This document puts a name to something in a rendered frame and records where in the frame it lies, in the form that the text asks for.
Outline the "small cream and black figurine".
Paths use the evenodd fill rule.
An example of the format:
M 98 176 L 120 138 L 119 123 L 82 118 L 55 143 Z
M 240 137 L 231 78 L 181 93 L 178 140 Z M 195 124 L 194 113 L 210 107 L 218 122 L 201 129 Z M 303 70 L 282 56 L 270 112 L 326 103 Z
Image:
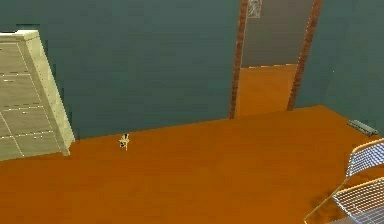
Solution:
M 119 139 L 120 147 L 124 148 L 125 150 L 128 150 L 127 146 L 128 146 L 129 142 L 130 142 L 130 139 L 129 139 L 129 134 L 128 133 L 123 134 L 121 136 L 121 138 Z

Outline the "cream chest of drawers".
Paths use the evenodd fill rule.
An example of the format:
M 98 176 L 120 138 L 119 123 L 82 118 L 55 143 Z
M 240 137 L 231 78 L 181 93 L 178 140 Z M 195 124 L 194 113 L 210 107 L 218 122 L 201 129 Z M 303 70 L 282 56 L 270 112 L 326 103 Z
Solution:
M 74 141 L 39 32 L 0 31 L 0 161 L 68 156 Z

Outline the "grey flat bar on floor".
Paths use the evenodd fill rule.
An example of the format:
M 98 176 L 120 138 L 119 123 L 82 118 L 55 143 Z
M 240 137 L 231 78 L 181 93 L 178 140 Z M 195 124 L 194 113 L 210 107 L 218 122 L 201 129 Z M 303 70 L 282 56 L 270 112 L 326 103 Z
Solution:
M 349 120 L 347 124 L 367 136 L 377 135 L 378 131 L 358 120 Z

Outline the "red brick door frame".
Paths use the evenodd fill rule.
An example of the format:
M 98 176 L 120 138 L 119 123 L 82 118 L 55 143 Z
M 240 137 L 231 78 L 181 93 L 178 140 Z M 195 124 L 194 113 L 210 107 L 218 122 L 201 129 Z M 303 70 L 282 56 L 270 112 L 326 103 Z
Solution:
M 310 16 L 308 18 L 305 36 L 302 42 L 301 51 L 298 58 L 297 68 L 295 71 L 293 85 L 290 91 L 289 100 L 286 106 L 287 111 L 292 111 L 297 98 L 298 90 L 300 88 L 302 76 L 304 73 L 305 63 L 308 58 L 312 39 L 316 30 L 317 22 L 320 16 L 321 6 L 323 0 L 313 0 Z M 239 0 L 239 17 L 237 21 L 237 39 L 235 42 L 235 56 L 234 66 L 232 71 L 232 85 L 231 85 L 231 98 L 229 115 L 230 119 L 235 117 L 237 96 L 239 88 L 239 75 L 243 56 L 243 46 L 245 38 L 246 20 L 247 20 L 247 8 L 248 0 Z

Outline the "grey framed wall picture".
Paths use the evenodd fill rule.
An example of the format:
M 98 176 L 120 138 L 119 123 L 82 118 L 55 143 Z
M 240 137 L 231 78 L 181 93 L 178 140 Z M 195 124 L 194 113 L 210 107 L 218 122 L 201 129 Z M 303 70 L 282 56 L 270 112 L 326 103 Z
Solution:
M 248 0 L 247 17 L 259 18 L 261 16 L 263 0 Z

